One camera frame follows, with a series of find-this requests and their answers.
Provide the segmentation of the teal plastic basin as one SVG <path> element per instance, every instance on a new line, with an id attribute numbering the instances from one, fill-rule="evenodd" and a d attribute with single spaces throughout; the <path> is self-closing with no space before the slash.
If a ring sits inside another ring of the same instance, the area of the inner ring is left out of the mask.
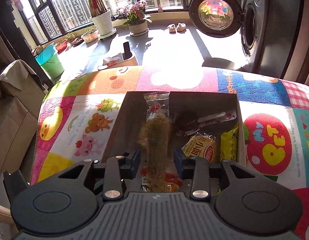
<path id="1" fill-rule="evenodd" d="M 46 48 L 44 48 L 43 51 L 41 51 L 41 53 L 39 53 L 39 55 L 37 55 L 35 57 L 37 63 L 39 65 L 43 65 L 45 64 L 48 60 L 50 60 L 50 58 L 57 52 L 57 50 L 55 49 L 54 43 L 51 43 L 50 45 L 48 45 Z"/>

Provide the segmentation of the green grain snack packet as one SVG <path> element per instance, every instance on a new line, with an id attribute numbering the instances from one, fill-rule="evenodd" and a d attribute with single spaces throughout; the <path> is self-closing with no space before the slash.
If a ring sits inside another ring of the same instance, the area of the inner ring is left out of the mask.
<path id="1" fill-rule="evenodd" d="M 148 105 L 145 122 L 146 163 L 148 171 L 156 177 L 165 175 L 167 150 L 171 132 L 169 111 L 170 92 L 144 94 Z"/>

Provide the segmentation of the red clear snack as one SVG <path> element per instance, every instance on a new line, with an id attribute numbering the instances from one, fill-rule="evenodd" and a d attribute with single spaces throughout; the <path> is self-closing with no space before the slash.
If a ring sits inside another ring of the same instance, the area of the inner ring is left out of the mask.
<path id="1" fill-rule="evenodd" d="M 176 130 L 176 135 L 180 137 L 190 136 L 197 133 L 201 128 L 204 128 L 205 126 L 214 125 L 226 121 L 232 121 L 236 118 L 237 113 L 234 109 L 226 112 L 207 115 L 196 120 L 186 121 L 184 124 L 180 124 Z"/>

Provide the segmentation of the long yellow snack packet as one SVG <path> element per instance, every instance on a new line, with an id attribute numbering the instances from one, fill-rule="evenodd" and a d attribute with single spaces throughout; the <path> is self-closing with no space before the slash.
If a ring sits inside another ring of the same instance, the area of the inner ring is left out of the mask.
<path id="1" fill-rule="evenodd" d="M 238 138 L 238 123 L 228 132 L 221 135 L 220 144 L 220 161 L 232 160 L 237 158 L 237 138 Z"/>

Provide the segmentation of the brown cardboard box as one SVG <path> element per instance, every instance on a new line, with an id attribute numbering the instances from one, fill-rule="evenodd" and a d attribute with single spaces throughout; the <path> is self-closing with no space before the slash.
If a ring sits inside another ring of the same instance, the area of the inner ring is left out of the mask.
<path id="1" fill-rule="evenodd" d="M 105 165 L 98 172 L 98 175 L 102 177 L 102 185 L 104 184 L 107 159 L 116 155 L 123 155 L 125 152 L 130 154 L 136 150 L 140 150 L 141 163 L 136 178 L 134 180 L 125 180 L 125 183 L 127 186 L 126 191 L 141 191 L 141 169 L 143 166 L 147 167 L 145 122 L 148 105 L 144 99 L 145 93 L 150 92 L 129 92 L 124 97 L 104 153 L 103 160 Z M 236 95 L 203 92 L 170 92 L 169 111 L 171 132 L 167 150 L 166 169 L 168 168 L 171 172 L 178 175 L 173 163 L 173 152 L 176 148 L 182 150 L 182 147 L 196 134 L 186 137 L 176 135 L 176 130 L 180 124 L 232 109 L 237 113 L 235 120 L 205 126 L 197 133 L 213 135 L 217 140 L 218 152 L 220 154 L 221 135 L 233 129 L 238 123 L 236 162 L 244 164 L 246 158 L 244 155 L 243 124 Z"/>

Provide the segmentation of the yellow small bread packet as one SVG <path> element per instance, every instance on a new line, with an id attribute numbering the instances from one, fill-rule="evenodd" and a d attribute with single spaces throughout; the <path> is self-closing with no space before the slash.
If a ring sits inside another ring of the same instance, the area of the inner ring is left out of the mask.
<path id="1" fill-rule="evenodd" d="M 200 157 L 209 163 L 219 163 L 217 140 L 213 135 L 196 133 L 182 147 L 186 157 Z"/>

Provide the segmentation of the pink flowering potted plant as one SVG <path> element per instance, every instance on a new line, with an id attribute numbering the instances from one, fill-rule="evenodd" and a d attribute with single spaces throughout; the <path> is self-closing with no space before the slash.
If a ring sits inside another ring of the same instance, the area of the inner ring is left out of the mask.
<path id="1" fill-rule="evenodd" d="M 129 3 L 117 9 L 118 18 L 124 19 L 123 25 L 127 25 L 130 36 L 136 37 L 146 34 L 149 31 L 148 23 L 151 23 L 149 15 L 146 15 L 146 0 L 139 0 L 136 3 Z"/>

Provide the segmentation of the red small flower pot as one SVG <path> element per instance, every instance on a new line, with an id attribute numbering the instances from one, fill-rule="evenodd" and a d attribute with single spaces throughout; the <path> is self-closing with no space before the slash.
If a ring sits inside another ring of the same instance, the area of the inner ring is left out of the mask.
<path id="1" fill-rule="evenodd" d="M 67 48 L 67 44 L 68 41 L 66 39 L 55 44 L 55 49 L 57 50 L 58 54 L 61 54 Z"/>

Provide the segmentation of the small round planter bowl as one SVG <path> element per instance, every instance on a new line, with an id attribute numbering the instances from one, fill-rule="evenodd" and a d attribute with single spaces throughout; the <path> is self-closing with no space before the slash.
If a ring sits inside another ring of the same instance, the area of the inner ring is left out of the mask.
<path id="1" fill-rule="evenodd" d="M 81 38 L 86 42 L 86 43 L 91 43 L 95 40 L 98 39 L 99 32 L 97 29 L 91 29 L 87 31 L 86 33 L 81 35 Z"/>

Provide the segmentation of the green plastic bucket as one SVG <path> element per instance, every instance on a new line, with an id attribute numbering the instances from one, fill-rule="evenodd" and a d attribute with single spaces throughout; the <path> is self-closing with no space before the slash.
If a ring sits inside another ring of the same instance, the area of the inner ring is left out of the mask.
<path id="1" fill-rule="evenodd" d="M 59 61 L 58 53 L 55 53 L 47 62 L 41 65 L 43 70 L 51 79 L 56 79 L 65 71 L 62 63 Z"/>

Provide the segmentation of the pink curtain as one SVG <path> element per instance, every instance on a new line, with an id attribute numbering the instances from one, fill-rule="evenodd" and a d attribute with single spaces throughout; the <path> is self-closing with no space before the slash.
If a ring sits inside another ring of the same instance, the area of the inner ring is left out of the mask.
<path id="1" fill-rule="evenodd" d="M 304 0 L 298 38 L 283 78 L 309 85 L 309 0 Z"/>

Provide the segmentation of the red yellow popcorn snack bag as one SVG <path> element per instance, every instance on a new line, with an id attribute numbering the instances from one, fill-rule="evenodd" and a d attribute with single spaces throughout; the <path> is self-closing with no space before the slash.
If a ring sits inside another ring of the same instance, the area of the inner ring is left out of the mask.
<path id="1" fill-rule="evenodd" d="M 184 184 L 184 181 L 168 168 L 165 175 L 156 177 L 146 166 L 141 169 L 141 182 L 142 192 L 175 192 Z"/>

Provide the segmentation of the round washing machine door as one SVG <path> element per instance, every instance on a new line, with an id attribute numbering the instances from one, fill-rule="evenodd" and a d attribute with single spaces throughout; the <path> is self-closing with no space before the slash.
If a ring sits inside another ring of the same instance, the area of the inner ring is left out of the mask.
<path id="1" fill-rule="evenodd" d="M 229 37 L 241 29 L 244 13 L 238 0 L 191 0 L 189 17 L 210 37 Z"/>

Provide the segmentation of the pair of white slippers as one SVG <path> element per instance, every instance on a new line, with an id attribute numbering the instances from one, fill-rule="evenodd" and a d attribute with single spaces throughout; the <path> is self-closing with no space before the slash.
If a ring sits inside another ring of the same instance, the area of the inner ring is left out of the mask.
<path id="1" fill-rule="evenodd" d="M 178 23 L 177 25 L 169 24 L 167 26 L 167 29 L 169 33 L 182 33 L 186 31 L 186 24 L 185 23 Z"/>

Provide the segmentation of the dark grey washing machine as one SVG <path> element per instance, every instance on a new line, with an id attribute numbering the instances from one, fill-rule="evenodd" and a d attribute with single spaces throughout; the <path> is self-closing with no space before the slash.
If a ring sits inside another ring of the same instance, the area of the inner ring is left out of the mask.
<path id="1" fill-rule="evenodd" d="M 283 78 L 301 26 L 304 0 L 239 0 L 244 65 L 238 68 Z"/>

